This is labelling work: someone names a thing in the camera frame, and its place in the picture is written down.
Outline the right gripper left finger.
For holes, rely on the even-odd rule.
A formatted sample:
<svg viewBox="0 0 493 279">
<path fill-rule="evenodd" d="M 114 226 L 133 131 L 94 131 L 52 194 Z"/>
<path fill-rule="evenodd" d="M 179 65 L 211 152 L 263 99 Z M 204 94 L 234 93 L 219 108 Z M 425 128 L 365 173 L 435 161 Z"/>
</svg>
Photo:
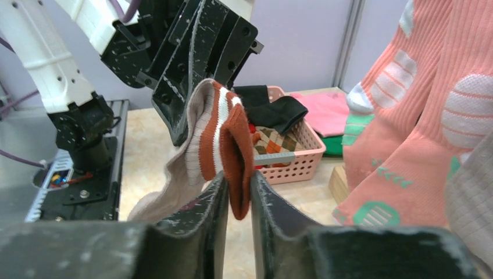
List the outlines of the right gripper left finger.
<svg viewBox="0 0 493 279">
<path fill-rule="evenodd" d="M 218 174 L 157 224 L 18 224 L 1 231 L 1 277 L 222 278 L 227 218 L 227 181 Z"/>
</svg>

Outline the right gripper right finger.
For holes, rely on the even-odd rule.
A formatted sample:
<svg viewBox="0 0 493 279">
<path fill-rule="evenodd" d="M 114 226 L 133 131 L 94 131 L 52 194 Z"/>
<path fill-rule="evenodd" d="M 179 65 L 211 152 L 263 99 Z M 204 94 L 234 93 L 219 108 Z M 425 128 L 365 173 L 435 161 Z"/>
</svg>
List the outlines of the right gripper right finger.
<svg viewBox="0 0 493 279">
<path fill-rule="evenodd" d="M 256 172 L 251 217 L 257 278 L 475 279 L 465 245 L 438 227 L 324 226 Z"/>
</svg>

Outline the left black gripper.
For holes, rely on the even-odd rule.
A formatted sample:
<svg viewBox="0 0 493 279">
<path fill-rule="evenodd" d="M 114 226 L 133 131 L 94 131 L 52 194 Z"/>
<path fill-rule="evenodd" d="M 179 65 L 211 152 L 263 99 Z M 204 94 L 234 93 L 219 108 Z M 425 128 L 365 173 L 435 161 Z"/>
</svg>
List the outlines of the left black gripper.
<svg viewBox="0 0 493 279">
<path fill-rule="evenodd" d="M 258 29 L 220 1 L 131 1 L 126 10 L 109 3 L 117 19 L 101 61 L 133 88 L 145 86 L 138 75 L 152 63 L 160 74 L 152 104 L 174 146 L 188 137 L 186 107 L 208 62 L 209 77 L 230 89 L 249 56 L 264 47 Z"/>
</svg>

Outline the red white striped sock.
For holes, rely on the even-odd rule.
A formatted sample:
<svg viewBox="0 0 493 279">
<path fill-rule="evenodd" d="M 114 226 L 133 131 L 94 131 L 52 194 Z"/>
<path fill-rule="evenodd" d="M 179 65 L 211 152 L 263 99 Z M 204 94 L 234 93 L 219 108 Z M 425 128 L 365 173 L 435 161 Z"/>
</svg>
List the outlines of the red white striped sock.
<svg viewBox="0 0 493 279">
<path fill-rule="evenodd" d="M 247 215 L 255 164 L 241 98 L 207 78 L 194 89 L 186 115 L 188 137 L 165 165 L 166 184 L 141 198 L 129 221 L 164 219 L 198 197 L 204 183 L 219 173 L 227 181 L 234 217 L 242 220 Z"/>
</svg>

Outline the pink patterned sock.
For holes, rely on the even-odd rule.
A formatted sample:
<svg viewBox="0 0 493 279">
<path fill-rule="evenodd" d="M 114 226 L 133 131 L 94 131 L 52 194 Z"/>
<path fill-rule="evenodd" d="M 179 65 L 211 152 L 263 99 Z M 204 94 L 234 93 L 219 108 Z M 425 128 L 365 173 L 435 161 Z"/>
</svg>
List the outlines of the pink patterned sock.
<svg viewBox="0 0 493 279">
<path fill-rule="evenodd" d="M 333 211 L 340 225 L 446 225 L 444 187 L 492 131 L 492 2 L 451 1 L 430 94 L 399 147 Z"/>
<path fill-rule="evenodd" d="M 393 39 L 349 92 L 342 146 L 350 190 L 415 127 L 437 72 L 451 10 L 451 1 L 408 1 Z"/>
</svg>

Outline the grey brown sock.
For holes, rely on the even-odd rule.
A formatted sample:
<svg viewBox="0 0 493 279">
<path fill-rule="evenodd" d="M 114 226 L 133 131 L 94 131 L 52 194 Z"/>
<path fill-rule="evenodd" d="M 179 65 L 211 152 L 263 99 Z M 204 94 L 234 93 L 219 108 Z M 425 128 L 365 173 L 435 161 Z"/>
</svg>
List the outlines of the grey brown sock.
<svg viewBox="0 0 493 279">
<path fill-rule="evenodd" d="M 492 134 L 447 182 L 445 201 L 450 229 L 492 278 Z"/>
</svg>

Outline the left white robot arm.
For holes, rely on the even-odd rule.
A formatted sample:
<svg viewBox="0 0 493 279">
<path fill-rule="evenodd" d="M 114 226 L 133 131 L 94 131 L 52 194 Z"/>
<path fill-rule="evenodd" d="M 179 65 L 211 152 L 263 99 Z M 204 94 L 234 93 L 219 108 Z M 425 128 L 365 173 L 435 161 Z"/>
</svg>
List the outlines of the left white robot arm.
<svg viewBox="0 0 493 279">
<path fill-rule="evenodd" d="M 204 79 L 231 86 L 259 53 L 254 1 L 59 1 L 123 83 L 150 88 L 175 146 L 192 131 L 186 108 Z M 28 71 L 76 171 L 105 168 L 112 109 L 83 76 L 44 1 L 2 1 L 1 33 Z"/>
</svg>

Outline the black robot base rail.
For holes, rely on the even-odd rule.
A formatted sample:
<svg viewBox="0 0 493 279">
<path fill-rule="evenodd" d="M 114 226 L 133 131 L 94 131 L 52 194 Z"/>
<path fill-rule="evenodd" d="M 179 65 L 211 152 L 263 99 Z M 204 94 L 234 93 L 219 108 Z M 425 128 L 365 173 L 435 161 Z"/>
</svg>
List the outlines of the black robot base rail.
<svg viewBox="0 0 493 279">
<path fill-rule="evenodd" d="M 119 218 L 128 100 L 109 101 L 116 121 L 103 136 L 108 163 L 90 172 L 77 171 L 68 152 L 58 150 L 50 167 L 39 171 L 40 188 L 24 220 L 105 220 Z"/>
</svg>

